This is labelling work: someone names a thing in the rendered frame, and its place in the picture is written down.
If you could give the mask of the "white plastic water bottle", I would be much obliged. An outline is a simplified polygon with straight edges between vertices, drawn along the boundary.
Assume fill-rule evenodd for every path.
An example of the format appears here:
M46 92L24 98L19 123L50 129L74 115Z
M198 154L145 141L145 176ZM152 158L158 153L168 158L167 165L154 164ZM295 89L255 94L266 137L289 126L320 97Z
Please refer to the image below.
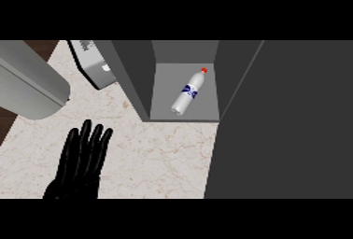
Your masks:
M196 98L198 91L204 85L207 75L207 68L202 67L201 70L192 75L188 84L185 85L180 95L173 103L171 110L179 116L183 115L192 101Z

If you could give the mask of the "grey open cabinet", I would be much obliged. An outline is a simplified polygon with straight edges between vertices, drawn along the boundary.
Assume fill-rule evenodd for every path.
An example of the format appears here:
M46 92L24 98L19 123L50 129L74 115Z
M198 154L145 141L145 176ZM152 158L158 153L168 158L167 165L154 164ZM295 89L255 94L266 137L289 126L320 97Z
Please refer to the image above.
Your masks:
M145 122L219 122L257 58L260 40L97 40L94 42ZM186 112L171 111L192 75L205 81Z

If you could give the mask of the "grey box appliance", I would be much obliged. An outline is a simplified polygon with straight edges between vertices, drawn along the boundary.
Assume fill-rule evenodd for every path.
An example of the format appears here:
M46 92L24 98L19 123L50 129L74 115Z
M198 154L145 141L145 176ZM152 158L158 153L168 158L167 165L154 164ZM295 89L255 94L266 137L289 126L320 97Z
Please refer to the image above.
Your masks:
M68 41L75 66L97 90L115 83L114 73L92 40Z

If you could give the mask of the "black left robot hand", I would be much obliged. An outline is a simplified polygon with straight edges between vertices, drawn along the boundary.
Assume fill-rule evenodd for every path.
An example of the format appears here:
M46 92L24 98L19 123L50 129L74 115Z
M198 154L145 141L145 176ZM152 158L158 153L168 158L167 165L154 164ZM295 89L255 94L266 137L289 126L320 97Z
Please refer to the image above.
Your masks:
M97 198L100 171L114 129L93 126L86 119L81 129L72 128L59 157L55 179L44 199L93 200Z

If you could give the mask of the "dark grey cabinet door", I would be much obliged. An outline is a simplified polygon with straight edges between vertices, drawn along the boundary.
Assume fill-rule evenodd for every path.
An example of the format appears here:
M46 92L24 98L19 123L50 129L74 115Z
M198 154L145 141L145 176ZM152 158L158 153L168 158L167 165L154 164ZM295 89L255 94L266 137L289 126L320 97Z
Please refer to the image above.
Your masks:
M219 124L207 198L353 198L353 41L267 41Z

